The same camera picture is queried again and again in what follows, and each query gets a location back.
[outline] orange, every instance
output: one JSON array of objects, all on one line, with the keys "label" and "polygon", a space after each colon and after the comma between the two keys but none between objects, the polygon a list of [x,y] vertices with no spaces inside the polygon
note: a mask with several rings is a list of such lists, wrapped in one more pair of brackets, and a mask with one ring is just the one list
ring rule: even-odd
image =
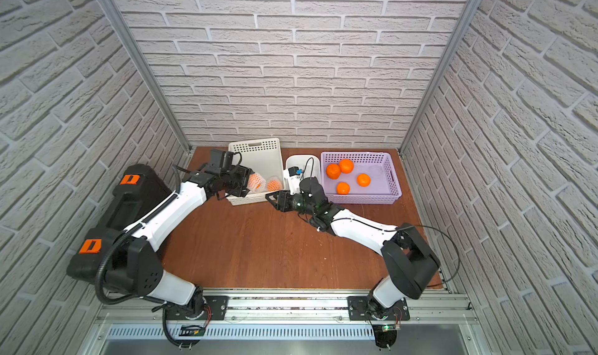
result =
[{"label": "orange", "polygon": [[334,164],[334,163],[333,164],[329,164],[326,167],[326,175],[329,178],[333,179],[333,180],[338,179],[339,176],[340,176],[340,167],[339,167],[339,165],[338,164]]},{"label": "orange", "polygon": [[349,159],[343,159],[339,162],[339,167],[342,173],[351,173],[353,171],[353,162]]},{"label": "orange", "polygon": [[360,187],[367,187],[372,182],[370,176],[366,175],[365,173],[360,174],[357,176],[357,183]]},{"label": "orange", "polygon": [[339,194],[349,194],[351,187],[346,182],[339,182],[337,185],[337,193]]}]

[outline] white plastic container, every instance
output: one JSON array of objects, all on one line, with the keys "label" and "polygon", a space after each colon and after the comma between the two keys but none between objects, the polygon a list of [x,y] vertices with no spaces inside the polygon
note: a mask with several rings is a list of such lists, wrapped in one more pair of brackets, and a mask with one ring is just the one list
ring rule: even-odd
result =
[{"label": "white plastic container", "polygon": [[[241,165],[258,172],[263,178],[277,176],[282,178],[282,154],[280,153],[280,141],[277,138],[231,142],[228,144],[228,151],[240,152],[243,156]],[[235,155],[233,164],[239,162],[239,156]],[[249,193],[244,198],[231,195],[227,199],[233,206],[247,203],[265,202],[264,193]]]},{"label": "white plastic container", "polygon": [[[309,158],[313,158],[313,164],[311,163],[312,161],[310,160],[306,166],[307,160]],[[299,169],[302,169],[303,171],[307,170],[307,172],[305,172],[305,175],[303,175],[303,177],[309,178],[310,173],[311,173],[311,177],[317,178],[319,183],[322,182],[322,179],[320,178],[320,159],[318,157],[316,157],[315,155],[309,155],[309,154],[292,155],[287,158],[287,162],[285,163],[285,170],[288,170],[289,167],[299,167]]]}]

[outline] plastic basket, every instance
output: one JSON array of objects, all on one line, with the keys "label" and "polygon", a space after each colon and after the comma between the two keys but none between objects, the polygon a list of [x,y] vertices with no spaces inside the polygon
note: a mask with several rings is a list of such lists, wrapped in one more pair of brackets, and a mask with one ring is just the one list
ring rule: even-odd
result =
[{"label": "plastic basket", "polygon": [[[278,176],[282,181],[282,154],[280,153],[280,141],[277,138],[231,142],[228,144],[228,151],[240,152],[243,156],[241,165],[258,172],[263,178],[268,179]],[[239,156],[235,155],[233,164],[239,162]],[[227,199],[233,206],[247,203],[265,202],[264,193],[249,193],[244,198],[231,195]]]},{"label": "plastic basket", "polygon": [[[326,175],[329,164],[338,164],[343,159],[351,159],[355,168],[351,173],[341,173],[337,180]],[[385,152],[323,152],[320,155],[320,175],[328,200],[334,203],[393,204],[402,195],[399,179],[391,155]],[[357,176],[365,173],[371,178],[367,187],[357,184]],[[336,192],[339,182],[346,182],[351,190],[347,195]]]}]

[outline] mounting plate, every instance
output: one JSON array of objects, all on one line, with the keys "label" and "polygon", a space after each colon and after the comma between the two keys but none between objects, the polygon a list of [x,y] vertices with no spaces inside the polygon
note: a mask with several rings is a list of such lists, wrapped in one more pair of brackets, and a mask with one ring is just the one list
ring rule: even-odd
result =
[{"label": "mounting plate", "polygon": [[[228,304],[228,296],[226,295],[204,295],[204,299],[208,306],[210,306],[210,310],[212,310],[212,321],[214,320],[224,320],[224,315],[226,314],[227,304]],[[207,319],[207,312],[202,312],[194,321],[205,321]],[[166,313],[166,320],[189,320],[185,317],[183,311],[180,311],[176,308],[176,306],[171,307],[168,309]]]},{"label": "mounting plate", "polygon": [[[372,324],[375,324],[376,321],[382,320],[366,313],[366,311],[370,311],[370,308],[368,307],[368,297],[366,296],[348,296],[347,305],[349,307],[349,320],[351,321],[367,321],[369,319],[372,321]],[[388,309],[388,316],[392,317],[391,320],[394,319],[393,311],[399,316],[400,321],[408,321],[411,318],[409,316],[409,307],[407,307],[405,298],[399,300],[393,308]]]}]

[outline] purple basket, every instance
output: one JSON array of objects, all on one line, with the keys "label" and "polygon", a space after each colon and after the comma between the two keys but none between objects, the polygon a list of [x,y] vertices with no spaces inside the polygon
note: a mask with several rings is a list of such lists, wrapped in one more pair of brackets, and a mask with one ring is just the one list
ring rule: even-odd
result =
[{"label": "purple basket", "polygon": [[[326,175],[326,167],[332,163],[338,164],[343,159],[353,161],[353,172],[341,173],[337,180],[330,179]],[[320,155],[320,171],[324,192],[328,200],[334,203],[393,204],[402,195],[391,155],[386,152],[323,152]],[[372,180],[367,187],[357,184],[357,176],[362,173]],[[339,182],[349,184],[349,194],[337,194]]]}]

